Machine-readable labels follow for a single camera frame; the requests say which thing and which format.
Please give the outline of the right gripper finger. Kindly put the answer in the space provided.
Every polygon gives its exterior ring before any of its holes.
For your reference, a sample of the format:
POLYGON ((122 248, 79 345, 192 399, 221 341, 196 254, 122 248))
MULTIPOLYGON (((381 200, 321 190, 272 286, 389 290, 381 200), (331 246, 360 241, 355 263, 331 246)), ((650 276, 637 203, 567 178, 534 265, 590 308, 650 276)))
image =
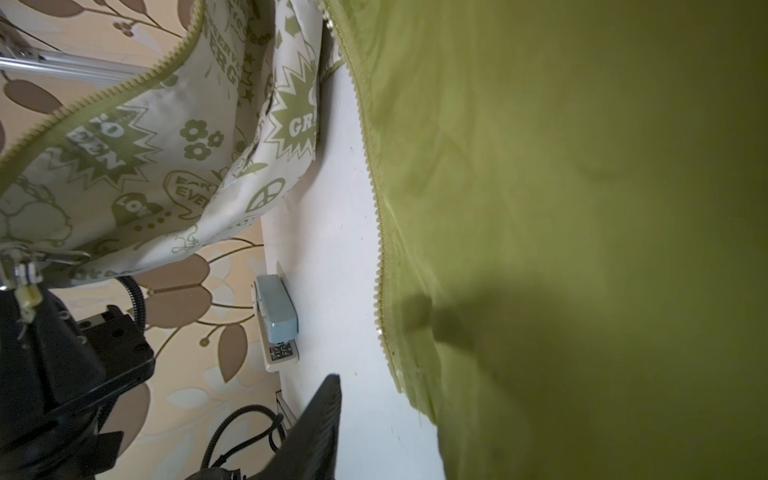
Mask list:
POLYGON ((341 410, 341 379, 337 374, 330 374, 321 383, 278 452, 255 479, 333 480, 341 410))

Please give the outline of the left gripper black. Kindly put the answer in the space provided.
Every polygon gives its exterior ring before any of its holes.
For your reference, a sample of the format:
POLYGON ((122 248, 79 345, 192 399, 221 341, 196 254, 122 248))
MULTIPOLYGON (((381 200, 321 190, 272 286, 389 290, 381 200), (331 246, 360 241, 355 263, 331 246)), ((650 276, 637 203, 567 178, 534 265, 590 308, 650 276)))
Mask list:
POLYGON ((1 476, 93 479, 112 469, 123 432, 102 432, 100 415, 154 373, 154 352, 116 306, 75 321, 45 293, 26 324, 1 295, 1 476))

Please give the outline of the green jacket with patterned lining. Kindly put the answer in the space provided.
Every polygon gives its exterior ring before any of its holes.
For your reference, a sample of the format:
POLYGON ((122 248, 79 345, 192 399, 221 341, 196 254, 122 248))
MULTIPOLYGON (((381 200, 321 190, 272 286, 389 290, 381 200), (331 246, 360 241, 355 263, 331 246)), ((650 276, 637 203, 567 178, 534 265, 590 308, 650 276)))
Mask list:
POLYGON ((318 292, 339 479, 767 475, 763 1, 5 1, 138 72, 1 71, 1 243, 55 286, 192 256, 295 199, 348 121, 373 247, 318 292), (395 390, 376 392, 376 375, 395 390))

